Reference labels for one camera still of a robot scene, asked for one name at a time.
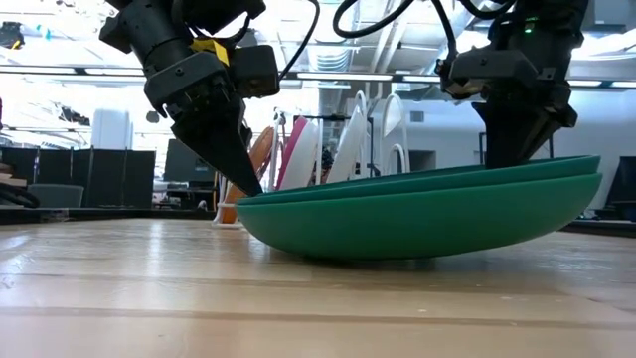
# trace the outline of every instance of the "orange plate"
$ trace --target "orange plate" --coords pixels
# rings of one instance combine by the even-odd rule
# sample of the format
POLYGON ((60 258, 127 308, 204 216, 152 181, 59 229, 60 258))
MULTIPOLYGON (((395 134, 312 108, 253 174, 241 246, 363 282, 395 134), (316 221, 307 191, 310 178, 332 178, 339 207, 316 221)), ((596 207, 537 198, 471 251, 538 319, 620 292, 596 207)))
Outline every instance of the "orange plate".
MULTIPOLYGON (((273 145, 274 129, 267 127, 260 136, 256 139, 256 142, 249 151, 249 158, 251 159, 251 165, 254 167, 254 171, 258 173, 258 179, 262 177, 265 172, 261 170, 263 166, 269 165, 269 157, 271 156, 271 146, 273 145)), ((245 196, 238 187, 230 185, 228 195, 226 196, 226 204, 234 204, 238 199, 245 196)), ((224 208, 223 217, 221 222, 223 224, 233 224, 237 220, 237 212, 234 208, 224 208)))

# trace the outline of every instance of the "wood grain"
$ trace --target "wood grain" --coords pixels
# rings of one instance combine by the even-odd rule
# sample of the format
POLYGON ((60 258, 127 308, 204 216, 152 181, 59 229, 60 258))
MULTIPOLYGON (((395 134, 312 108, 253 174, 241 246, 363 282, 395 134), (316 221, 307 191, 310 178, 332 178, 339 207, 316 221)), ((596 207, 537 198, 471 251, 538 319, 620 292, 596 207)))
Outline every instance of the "wood grain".
POLYGON ((0 227, 0 357, 633 357, 634 313, 633 239, 343 264, 198 221, 0 227))

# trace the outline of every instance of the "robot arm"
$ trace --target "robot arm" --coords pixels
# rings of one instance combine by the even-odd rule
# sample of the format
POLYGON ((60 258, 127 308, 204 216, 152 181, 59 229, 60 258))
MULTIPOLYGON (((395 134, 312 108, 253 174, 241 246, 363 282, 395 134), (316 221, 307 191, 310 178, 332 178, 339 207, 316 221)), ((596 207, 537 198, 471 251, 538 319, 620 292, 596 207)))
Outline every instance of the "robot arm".
POLYGON ((109 0, 119 13, 99 38, 134 52, 154 109, 174 119, 175 136, 247 195, 262 189, 245 150, 243 99, 279 92, 269 46, 237 48, 234 39, 195 38, 191 28, 215 34, 242 13, 254 19, 262 0, 109 0))
MULTIPOLYGON (((243 13, 248 24, 265 11, 263 0, 107 0, 119 13, 107 19, 99 37, 124 53, 134 52, 147 78, 145 94, 159 114, 174 119, 175 136, 254 196, 262 189, 240 135, 246 132, 243 99, 279 92, 280 79, 316 27, 320 8, 317 0, 308 1, 316 7, 314 21, 282 75, 271 47, 238 48, 234 38, 216 39, 199 30, 214 35, 243 13)), ((334 31, 343 38, 382 29, 415 0, 402 0, 366 29, 340 29, 341 17, 357 1, 344 0, 335 13, 334 31)), ((503 5, 493 12, 459 0, 476 17, 493 20, 491 44, 463 54, 457 54, 440 0, 430 1, 449 45, 449 56, 436 69, 442 89, 457 99, 477 93, 485 99, 473 107, 486 123, 487 167, 521 164, 558 129, 574 126, 565 74, 571 50, 582 43, 588 0, 495 0, 503 5)))
MULTIPOLYGON (((435 69, 442 89, 455 99, 475 94, 485 99, 472 105, 486 124, 487 168, 521 164, 557 130, 576 124, 565 76, 571 51, 583 42, 580 27, 588 5, 588 0, 497 2, 503 6, 490 17, 490 45, 463 54, 449 46, 435 69)), ((489 18, 469 0, 461 3, 489 18)))

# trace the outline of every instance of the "fluorescent light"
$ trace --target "fluorescent light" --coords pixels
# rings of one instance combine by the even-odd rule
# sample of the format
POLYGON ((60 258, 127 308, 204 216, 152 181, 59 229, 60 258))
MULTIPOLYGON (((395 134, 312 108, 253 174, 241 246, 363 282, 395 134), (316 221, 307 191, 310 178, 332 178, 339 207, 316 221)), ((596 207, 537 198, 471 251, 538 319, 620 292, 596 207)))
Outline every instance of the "fluorescent light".
POLYGON ((570 80, 568 81, 570 86, 573 87, 599 87, 601 81, 588 81, 588 80, 570 80))
POLYGON ((439 84, 438 76, 404 76, 402 79, 408 83, 439 84))
POLYGON ((86 69, 89 75, 100 76, 135 76, 144 77, 143 71, 137 69, 86 69))
POLYGON ((617 81, 612 86, 618 89, 636 89, 636 81, 617 81))
POLYGON ((39 126, 13 126, 6 124, 7 130, 26 132, 47 132, 47 133, 90 133, 90 127, 39 127, 39 126))
POLYGON ((283 90, 301 90, 302 81, 283 80, 280 82, 280 88, 283 90))
POLYGON ((122 85, 122 86, 143 86, 145 78, 140 77, 99 77, 82 75, 47 75, 47 74, 0 74, 0 79, 4 77, 14 77, 24 79, 32 83, 62 83, 62 84, 82 84, 82 85, 122 85))
POLYGON ((0 66, 0 73, 29 75, 72 75, 76 71, 72 68, 52 68, 35 66, 0 66))
POLYGON ((309 86, 310 88, 318 88, 322 90, 350 90, 350 85, 336 85, 336 84, 318 84, 316 86, 309 86))
POLYGON ((366 82, 390 82, 393 75, 373 74, 346 74, 346 73, 298 73, 299 80, 315 81, 366 81, 366 82))

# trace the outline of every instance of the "yellow tag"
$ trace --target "yellow tag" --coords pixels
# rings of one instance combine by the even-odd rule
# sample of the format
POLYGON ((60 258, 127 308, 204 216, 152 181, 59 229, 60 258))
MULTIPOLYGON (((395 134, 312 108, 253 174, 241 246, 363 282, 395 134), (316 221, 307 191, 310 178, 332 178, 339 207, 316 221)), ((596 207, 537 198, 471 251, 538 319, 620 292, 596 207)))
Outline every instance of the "yellow tag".
POLYGON ((208 40, 196 40, 192 42, 192 45, 190 45, 190 48, 196 52, 202 52, 202 51, 210 51, 210 52, 214 52, 215 46, 215 41, 212 39, 208 39, 208 40))
POLYGON ((215 43, 215 53, 217 54, 219 61, 226 64, 226 66, 229 66, 230 59, 228 59, 228 50, 226 50, 226 48, 221 46, 218 42, 214 40, 213 42, 215 43))

